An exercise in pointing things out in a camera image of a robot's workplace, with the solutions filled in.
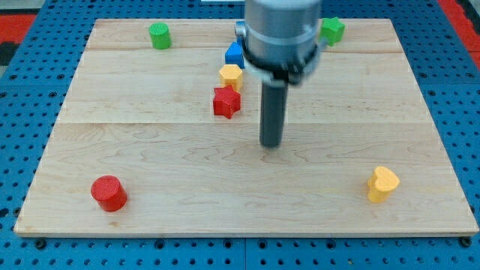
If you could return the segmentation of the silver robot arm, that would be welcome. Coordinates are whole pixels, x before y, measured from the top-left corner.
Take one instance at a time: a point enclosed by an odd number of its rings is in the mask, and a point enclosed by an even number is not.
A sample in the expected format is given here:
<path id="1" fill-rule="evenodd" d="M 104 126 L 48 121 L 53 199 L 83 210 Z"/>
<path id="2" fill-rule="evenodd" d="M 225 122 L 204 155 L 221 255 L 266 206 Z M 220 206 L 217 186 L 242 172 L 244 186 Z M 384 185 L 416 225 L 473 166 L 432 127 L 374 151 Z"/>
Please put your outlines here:
<path id="1" fill-rule="evenodd" d="M 246 0 L 235 34 L 244 66 L 264 82 L 299 85 L 320 56 L 321 0 Z"/>

